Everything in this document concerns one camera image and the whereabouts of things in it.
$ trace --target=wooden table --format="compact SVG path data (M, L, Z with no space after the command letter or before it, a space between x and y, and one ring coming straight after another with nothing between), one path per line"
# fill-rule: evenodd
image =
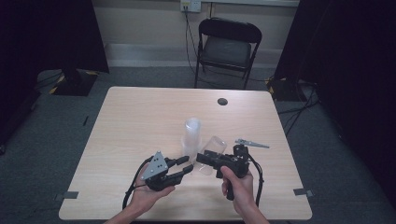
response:
M228 100L219 105L218 99ZM180 139L188 118L202 123L205 143L216 135L232 154L234 140L243 138L269 145L249 147L262 166L265 183L260 209L268 219L309 219L311 208L271 95L266 91L113 87L106 96L68 191L61 219L109 219L121 210L124 192L139 165L160 150L165 157L181 156ZM181 170L172 168L169 174ZM254 194L258 187L255 177ZM239 220L232 202L221 193L222 180L197 169L184 176L177 189L160 199L142 220Z

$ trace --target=chair backrest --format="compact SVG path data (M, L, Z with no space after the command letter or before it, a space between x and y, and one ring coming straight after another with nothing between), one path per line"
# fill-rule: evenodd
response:
M260 29L248 22L209 18L201 21L198 29L200 38L202 35L211 35L256 44L262 41Z

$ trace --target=gray carpet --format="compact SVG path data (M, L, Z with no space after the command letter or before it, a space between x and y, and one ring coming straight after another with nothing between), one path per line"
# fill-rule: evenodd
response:
M215 72L202 75L207 82L199 82L199 88L242 87L240 77ZM266 91L263 80L274 72L272 68L253 69L251 78L256 80L250 80L247 89ZM39 80L57 73L43 72ZM42 95L35 110L13 134L6 154L0 157L0 223L102 223L60 220L62 203L54 198L68 189L108 88L193 86L189 67L110 68L110 74L99 75L87 97L48 94L54 79L37 85ZM304 87L306 95L310 89ZM278 111L303 105L276 102ZM280 115L282 123L287 124L285 132L293 114ZM290 223L396 223L395 210L364 164L339 139L321 105L301 114L288 134L288 141L304 187L315 193L309 198L313 217Z

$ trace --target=hand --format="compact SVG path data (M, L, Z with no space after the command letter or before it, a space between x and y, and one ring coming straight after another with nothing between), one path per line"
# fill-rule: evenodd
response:
M137 187L134 190L134 195L132 196L131 202L122 210L120 213L115 215L106 223L131 223L137 217L146 213L159 199L167 196L170 192L175 190L175 186L170 186L161 191L154 191L146 186L145 181L141 179L142 174L148 167L148 163L143 166L139 173L138 178L134 185Z
M233 185L233 208L247 224L269 223L254 202L253 175L250 171L243 178L238 178L227 166L221 166L223 173L222 193L227 195L227 188Z

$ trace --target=wall outlet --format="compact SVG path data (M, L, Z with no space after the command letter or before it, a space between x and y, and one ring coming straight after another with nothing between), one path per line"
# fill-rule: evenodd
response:
M201 0L180 0L180 11L201 12Z

